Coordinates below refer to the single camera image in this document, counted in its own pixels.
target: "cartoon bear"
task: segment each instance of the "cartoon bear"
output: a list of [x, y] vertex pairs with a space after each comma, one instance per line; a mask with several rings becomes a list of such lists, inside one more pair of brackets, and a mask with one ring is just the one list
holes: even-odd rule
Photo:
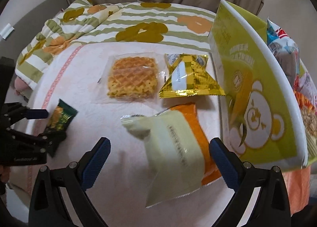
[[262, 84], [256, 80], [252, 84], [248, 106], [244, 113], [245, 140], [243, 141], [243, 123], [233, 126], [229, 133], [229, 146], [238, 156], [245, 153], [246, 146], [259, 149], [269, 138], [279, 140], [284, 133], [284, 121], [278, 114], [273, 114], [268, 102], [262, 95]]

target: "screw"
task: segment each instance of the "screw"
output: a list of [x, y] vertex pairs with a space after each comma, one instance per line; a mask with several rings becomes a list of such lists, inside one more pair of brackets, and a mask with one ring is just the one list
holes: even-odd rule
[[275, 172], [280, 172], [281, 170], [280, 170], [280, 168], [279, 168], [279, 167], [277, 167], [277, 166], [273, 166], [273, 171], [275, 171]]
[[71, 162], [68, 166], [69, 168], [74, 169], [77, 167], [77, 164], [78, 164], [77, 162]]
[[46, 170], [47, 170], [47, 166], [46, 166], [46, 165], [41, 166], [41, 168], [40, 168], [40, 171], [41, 171], [41, 172], [44, 172], [44, 171], [46, 171]]
[[247, 168], [247, 169], [250, 169], [250, 168], [252, 167], [252, 164], [249, 163], [249, 162], [244, 162], [244, 163], [243, 163], [243, 166], [244, 166], [245, 168]]

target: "pink patterned border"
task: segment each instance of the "pink patterned border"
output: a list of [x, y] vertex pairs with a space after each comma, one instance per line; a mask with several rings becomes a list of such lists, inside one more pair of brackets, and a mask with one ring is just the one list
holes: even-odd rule
[[[62, 66], [61, 70], [58, 72], [58, 75], [56, 76], [55, 80], [53, 81], [49, 91], [47, 92], [43, 105], [42, 105], [42, 109], [46, 109], [47, 105], [49, 104], [49, 101], [53, 95], [53, 92], [57, 86], [57, 84], [60, 82], [61, 77], [63, 76], [64, 72], [66, 71], [66, 69], [68, 68], [68, 66], [71, 64], [72, 60], [75, 58], [75, 56], [77, 55], [77, 53], [80, 51], [81, 48], [83, 48], [85, 45], [81, 45], [79, 47], [77, 47], [72, 54], [68, 57], [67, 61], [65, 62], [65, 64]], [[34, 131], [33, 131], [33, 135], [37, 136], [40, 134], [40, 126], [41, 126], [41, 120], [38, 120], [35, 124], [34, 127]], [[26, 187], [26, 191], [29, 193], [29, 195], [31, 195], [32, 193], [32, 176], [33, 176], [33, 167], [32, 166], [28, 166], [28, 176], [27, 176], [27, 187]]]

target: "bed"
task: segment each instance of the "bed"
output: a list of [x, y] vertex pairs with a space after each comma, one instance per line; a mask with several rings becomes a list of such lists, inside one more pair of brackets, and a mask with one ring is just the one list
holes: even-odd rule
[[[90, 200], [110, 226], [210, 226], [230, 201], [233, 191], [220, 178], [191, 195], [145, 209], [144, 190], [150, 185], [151, 173], [144, 146], [123, 129], [119, 120], [126, 114], [150, 116], [173, 104], [160, 103], [160, 109], [153, 109], [139, 103], [132, 108], [126, 104], [92, 103], [94, 86], [110, 55], [206, 54], [210, 52], [208, 34], [214, 18], [215, 13], [210, 10], [179, 3], [138, 1], [95, 5], [91, 0], [74, 0], [64, 12], [46, 21], [42, 31], [19, 56], [16, 74], [34, 90], [29, 107], [51, 113], [58, 99], [63, 99], [79, 111], [68, 129], [67, 140], [60, 145], [56, 156], [48, 160], [50, 168], [78, 161], [101, 136], [111, 140], [110, 157], [95, 186], [88, 191]], [[148, 33], [147, 39], [140, 35], [143, 32]], [[216, 78], [211, 60], [207, 70]], [[207, 138], [221, 137], [218, 97], [201, 97], [195, 101]], [[46, 123], [47, 120], [22, 122], [18, 129], [38, 135]], [[30, 194], [39, 167], [20, 169], [24, 180], [19, 185]], [[292, 213], [308, 202], [309, 173], [310, 168], [306, 168], [284, 175]], [[248, 209], [243, 221], [248, 219], [251, 210]]]

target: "green and white striped quilt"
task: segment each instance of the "green and white striped quilt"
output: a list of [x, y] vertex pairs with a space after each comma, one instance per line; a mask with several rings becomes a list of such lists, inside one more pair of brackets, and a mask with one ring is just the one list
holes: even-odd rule
[[45, 22], [21, 52], [15, 72], [34, 89], [51, 62], [73, 43], [147, 42], [209, 52], [207, 37], [215, 13], [167, 3], [92, 5], [74, 1]]

